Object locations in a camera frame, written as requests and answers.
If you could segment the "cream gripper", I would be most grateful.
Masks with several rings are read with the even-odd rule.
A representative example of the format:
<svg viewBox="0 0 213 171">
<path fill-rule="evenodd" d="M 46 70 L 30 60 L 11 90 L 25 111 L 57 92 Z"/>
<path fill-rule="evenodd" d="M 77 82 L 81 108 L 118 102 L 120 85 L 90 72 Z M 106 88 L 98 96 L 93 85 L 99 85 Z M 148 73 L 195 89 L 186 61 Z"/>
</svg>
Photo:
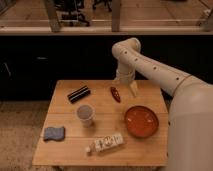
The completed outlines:
<svg viewBox="0 0 213 171">
<path fill-rule="evenodd" d="M 134 81 L 135 79 L 135 73 L 134 72 L 130 72 L 127 74 L 122 73 L 119 70 L 116 70 L 116 77 L 114 78 L 113 82 L 115 83 L 122 83 L 122 84 L 126 84 L 129 85 L 130 87 L 130 91 L 132 93 L 132 95 L 134 97 L 137 96 L 138 93 L 138 86 L 137 86 L 137 82 Z"/>
</svg>

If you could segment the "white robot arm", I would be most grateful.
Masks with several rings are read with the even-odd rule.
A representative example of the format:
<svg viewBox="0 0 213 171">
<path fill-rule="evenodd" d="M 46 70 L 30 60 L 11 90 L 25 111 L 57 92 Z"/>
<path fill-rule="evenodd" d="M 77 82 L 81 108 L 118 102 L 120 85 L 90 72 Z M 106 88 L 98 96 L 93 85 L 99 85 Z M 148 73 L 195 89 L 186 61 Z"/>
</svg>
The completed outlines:
<svg viewBox="0 0 213 171">
<path fill-rule="evenodd" d="M 162 171 L 213 171 L 213 84 L 141 54 L 141 43 L 115 43 L 115 79 L 130 85 L 140 73 L 172 97 L 167 164 Z"/>
</svg>

